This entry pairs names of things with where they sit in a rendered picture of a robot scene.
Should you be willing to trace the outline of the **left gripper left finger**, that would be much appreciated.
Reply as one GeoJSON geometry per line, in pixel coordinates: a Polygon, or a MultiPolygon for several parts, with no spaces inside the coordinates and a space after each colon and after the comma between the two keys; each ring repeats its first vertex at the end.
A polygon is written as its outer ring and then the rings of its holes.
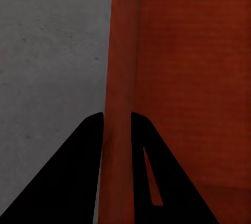
{"type": "Polygon", "coordinates": [[[103,112],[87,117],[0,216],[0,224],[93,224],[103,134],[103,112]]]}

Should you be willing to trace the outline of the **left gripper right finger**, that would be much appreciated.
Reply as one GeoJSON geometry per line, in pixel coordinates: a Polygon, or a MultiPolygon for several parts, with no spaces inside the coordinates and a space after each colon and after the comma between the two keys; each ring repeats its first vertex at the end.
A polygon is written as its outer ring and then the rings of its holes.
{"type": "Polygon", "coordinates": [[[152,122],[131,114],[135,224],[220,224],[152,122]],[[164,206],[152,204],[145,147],[164,206]]]}

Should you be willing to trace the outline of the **storage box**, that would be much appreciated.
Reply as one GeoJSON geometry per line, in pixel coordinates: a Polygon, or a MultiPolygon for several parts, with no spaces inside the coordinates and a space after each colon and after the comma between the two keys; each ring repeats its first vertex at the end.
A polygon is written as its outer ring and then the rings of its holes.
{"type": "Polygon", "coordinates": [[[220,224],[251,224],[251,0],[111,1],[97,224],[135,224],[133,112],[220,224]]]}

